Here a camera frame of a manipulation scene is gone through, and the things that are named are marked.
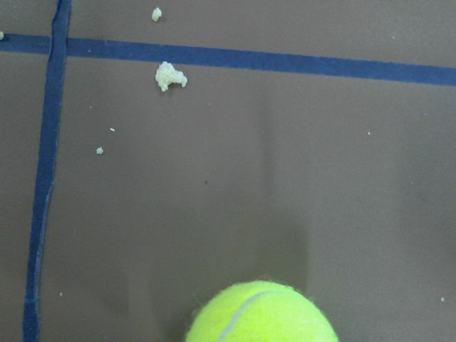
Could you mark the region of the yellow tennis ball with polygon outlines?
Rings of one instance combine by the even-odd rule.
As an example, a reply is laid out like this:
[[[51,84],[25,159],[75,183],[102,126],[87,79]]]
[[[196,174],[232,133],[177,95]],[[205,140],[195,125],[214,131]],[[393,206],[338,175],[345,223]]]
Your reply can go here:
[[[337,341],[319,308],[291,286],[233,284],[199,310],[186,341]]]

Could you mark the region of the large yellow crumb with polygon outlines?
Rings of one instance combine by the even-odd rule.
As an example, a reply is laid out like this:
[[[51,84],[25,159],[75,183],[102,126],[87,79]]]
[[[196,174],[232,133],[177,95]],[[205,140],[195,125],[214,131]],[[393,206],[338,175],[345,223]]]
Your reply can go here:
[[[188,79],[182,71],[176,70],[171,63],[163,61],[155,72],[155,81],[160,90],[166,92],[174,84],[181,85],[182,88],[185,88]]]

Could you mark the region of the small yellow crumb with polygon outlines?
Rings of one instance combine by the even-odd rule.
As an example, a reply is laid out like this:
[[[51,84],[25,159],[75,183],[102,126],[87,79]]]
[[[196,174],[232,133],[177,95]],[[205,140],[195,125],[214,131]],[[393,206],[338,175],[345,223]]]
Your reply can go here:
[[[153,11],[151,13],[152,21],[157,22],[161,17],[162,17],[161,9],[159,7],[156,7],[155,9],[153,9]]]

